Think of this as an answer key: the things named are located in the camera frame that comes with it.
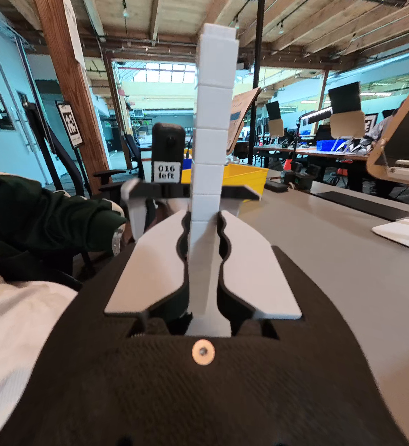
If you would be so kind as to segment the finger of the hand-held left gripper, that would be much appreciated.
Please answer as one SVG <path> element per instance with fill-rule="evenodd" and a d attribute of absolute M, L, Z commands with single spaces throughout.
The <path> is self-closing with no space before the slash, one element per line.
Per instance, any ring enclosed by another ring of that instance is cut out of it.
<path fill-rule="evenodd" d="M 139 179 L 131 179 L 122 184 L 121 202 L 127 209 L 127 215 L 134 241 L 139 241 L 145 232 L 147 206 L 143 196 L 144 183 Z"/>
<path fill-rule="evenodd" d="M 251 187 L 243 186 L 222 186 L 220 197 L 220 212 L 227 211 L 234 216 L 238 216 L 241 205 L 246 201 L 258 202 L 261 194 Z"/>

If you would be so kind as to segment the black desk mat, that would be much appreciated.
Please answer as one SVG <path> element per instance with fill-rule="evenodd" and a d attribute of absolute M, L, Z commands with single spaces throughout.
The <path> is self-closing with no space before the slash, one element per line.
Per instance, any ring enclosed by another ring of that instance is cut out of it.
<path fill-rule="evenodd" d="M 311 195 L 389 222 L 409 218 L 409 211 L 346 195 L 341 192 L 329 191 L 311 193 Z"/>

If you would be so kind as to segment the black light bar lamp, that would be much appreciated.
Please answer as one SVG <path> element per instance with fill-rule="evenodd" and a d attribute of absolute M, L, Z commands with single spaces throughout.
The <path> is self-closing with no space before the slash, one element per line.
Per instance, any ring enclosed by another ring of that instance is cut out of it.
<path fill-rule="evenodd" d="M 315 122 L 323 121 L 329 119 L 333 113 L 332 107 L 323 108 L 321 110 L 312 111 L 306 114 L 303 114 L 300 117 L 300 125 L 307 126 L 311 125 Z"/>

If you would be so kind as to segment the yellow storage bin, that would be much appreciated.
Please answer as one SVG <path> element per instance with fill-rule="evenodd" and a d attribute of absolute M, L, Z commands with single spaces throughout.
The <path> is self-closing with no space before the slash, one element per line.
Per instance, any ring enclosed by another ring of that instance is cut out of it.
<path fill-rule="evenodd" d="M 220 191 L 222 186 L 249 186 L 263 195 L 268 169 L 258 168 L 243 164 L 194 164 L 191 170 L 184 170 L 181 177 L 179 198 L 191 198 L 192 178 L 196 174 L 204 174 L 204 186 L 216 187 L 219 182 L 220 188 L 212 191 Z"/>

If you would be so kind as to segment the large cardboard panel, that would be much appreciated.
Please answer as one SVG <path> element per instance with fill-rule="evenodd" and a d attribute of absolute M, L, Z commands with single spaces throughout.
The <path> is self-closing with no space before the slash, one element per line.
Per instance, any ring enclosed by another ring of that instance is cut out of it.
<path fill-rule="evenodd" d="M 230 155 L 238 141 L 238 137 L 244 127 L 244 118 L 246 113 L 255 103 L 261 92 L 260 87 L 256 87 L 250 91 L 240 93 L 233 97 L 230 114 L 230 124 L 228 128 L 228 139 L 226 145 L 226 155 Z"/>

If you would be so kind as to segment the person's left hand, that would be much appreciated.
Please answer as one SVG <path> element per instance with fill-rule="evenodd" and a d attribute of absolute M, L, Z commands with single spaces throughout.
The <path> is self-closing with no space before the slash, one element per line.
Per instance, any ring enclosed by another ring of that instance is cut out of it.
<path fill-rule="evenodd" d="M 162 198 L 155 200 L 156 205 L 156 223 L 169 218 L 178 211 L 189 209 L 188 198 Z"/>

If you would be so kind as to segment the paper notice on beam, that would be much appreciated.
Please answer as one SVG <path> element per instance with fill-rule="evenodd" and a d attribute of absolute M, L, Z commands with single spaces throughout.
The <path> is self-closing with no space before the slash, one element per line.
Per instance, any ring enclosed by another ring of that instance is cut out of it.
<path fill-rule="evenodd" d="M 70 35 L 70 41 L 73 47 L 74 57 L 76 61 L 80 64 L 83 70 L 86 70 L 85 60 L 82 50 L 82 45 L 79 38 L 77 20 L 75 16 L 75 12 L 73 9 L 73 5 L 70 0 L 63 1 L 64 12 L 68 24 L 68 30 Z"/>

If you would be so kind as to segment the grey wristwatch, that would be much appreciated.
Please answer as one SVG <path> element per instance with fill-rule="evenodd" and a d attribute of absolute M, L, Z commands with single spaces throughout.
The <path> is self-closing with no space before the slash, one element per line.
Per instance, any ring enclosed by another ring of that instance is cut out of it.
<path fill-rule="evenodd" d="M 122 224 L 113 233 L 111 245 L 114 257 L 120 254 L 122 247 L 125 244 L 123 242 L 124 231 L 125 231 L 125 224 Z"/>

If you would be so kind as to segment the white segmented block bar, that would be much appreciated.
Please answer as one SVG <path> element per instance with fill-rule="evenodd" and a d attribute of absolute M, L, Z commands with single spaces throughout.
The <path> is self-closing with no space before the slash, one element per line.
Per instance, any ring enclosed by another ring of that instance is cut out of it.
<path fill-rule="evenodd" d="M 237 53 L 235 29 L 203 25 L 197 53 L 189 207 L 189 311 L 193 318 L 187 334 L 196 337 L 230 333 L 229 323 L 217 309 L 219 261 L 215 254 Z"/>

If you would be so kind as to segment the black pole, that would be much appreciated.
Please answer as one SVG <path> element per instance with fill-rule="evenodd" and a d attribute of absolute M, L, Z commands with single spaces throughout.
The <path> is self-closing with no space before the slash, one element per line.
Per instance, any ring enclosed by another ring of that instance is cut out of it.
<path fill-rule="evenodd" d="M 264 21 L 265 1 L 259 0 L 257 2 L 257 20 L 256 20 L 256 35 L 254 45 L 254 77 L 253 77 L 253 89 L 258 88 L 259 73 L 260 73 L 260 56 L 263 38 L 263 21 Z M 253 165 L 254 158 L 254 144 L 256 141 L 256 121 L 257 121 L 257 106 L 256 100 L 251 104 L 250 115 L 250 135 L 248 143 L 248 165 Z"/>

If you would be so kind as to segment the black floor sign frame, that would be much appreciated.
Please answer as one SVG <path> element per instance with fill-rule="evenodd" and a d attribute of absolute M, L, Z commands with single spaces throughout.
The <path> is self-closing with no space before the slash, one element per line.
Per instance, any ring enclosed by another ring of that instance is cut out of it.
<path fill-rule="evenodd" d="M 18 97 L 25 112 L 29 127 L 37 142 L 37 147 L 40 149 L 40 153 L 42 154 L 56 190 L 62 190 L 62 182 L 57 173 L 52 155 L 55 155 L 67 171 L 74 186 L 75 194 L 91 197 L 91 188 L 79 150 L 77 148 L 72 148 L 75 157 L 73 159 L 51 129 L 47 120 L 45 121 L 47 127 L 46 129 L 44 128 L 38 106 L 35 103 L 30 102 L 28 97 L 22 92 L 18 92 Z"/>

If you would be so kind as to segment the black office chair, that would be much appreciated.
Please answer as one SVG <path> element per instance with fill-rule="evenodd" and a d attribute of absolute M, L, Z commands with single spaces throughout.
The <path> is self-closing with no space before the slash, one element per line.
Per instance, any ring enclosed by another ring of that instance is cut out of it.
<path fill-rule="evenodd" d="M 98 190 L 101 193 L 106 192 L 114 192 L 117 190 L 120 190 L 123 181 L 121 182 L 110 182 L 110 179 L 113 175 L 118 174 L 126 174 L 127 170 L 104 170 L 93 173 L 94 178 L 98 178 L 101 182 L 101 186 L 98 188 Z"/>
<path fill-rule="evenodd" d="M 134 137 L 130 134 L 124 134 L 124 141 L 129 150 L 130 160 L 137 163 L 138 178 L 140 180 L 145 180 L 144 167 L 139 146 L 137 146 Z"/>

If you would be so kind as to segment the wooden post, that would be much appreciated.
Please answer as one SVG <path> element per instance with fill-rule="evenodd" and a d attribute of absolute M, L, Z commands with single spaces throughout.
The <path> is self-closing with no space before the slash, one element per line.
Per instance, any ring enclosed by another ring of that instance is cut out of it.
<path fill-rule="evenodd" d="M 34 4 L 63 98 L 70 102 L 84 140 L 80 153 L 92 193 L 97 194 L 101 182 L 93 173 L 108 170 L 109 165 L 86 70 L 74 57 L 63 0 L 35 0 Z"/>

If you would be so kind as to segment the small cardboard panel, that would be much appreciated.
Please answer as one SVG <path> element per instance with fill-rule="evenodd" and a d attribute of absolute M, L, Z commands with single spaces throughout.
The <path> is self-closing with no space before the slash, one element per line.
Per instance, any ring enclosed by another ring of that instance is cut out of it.
<path fill-rule="evenodd" d="M 273 145 L 273 140 L 278 144 L 284 141 L 284 123 L 281 118 L 279 102 L 273 101 L 266 104 L 268 114 L 268 129 L 270 134 L 270 145 Z"/>
<path fill-rule="evenodd" d="M 352 142 L 365 134 L 365 115 L 360 98 L 360 82 L 353 82 L 328 91 L 332 114 L 330 116 L 331 136 L 335 140 L 345 139 L 336 150 L 350 151 Z"/>

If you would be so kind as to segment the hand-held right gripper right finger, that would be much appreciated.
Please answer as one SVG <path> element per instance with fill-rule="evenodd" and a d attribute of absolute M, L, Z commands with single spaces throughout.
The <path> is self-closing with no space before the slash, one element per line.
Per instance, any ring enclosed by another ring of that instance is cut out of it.
<path fill-rule="evenodd" d="M 218 309 L 227 320 L 298 320 L 302 311 L 268 240 L 230 212 L 218 216 Z"/>

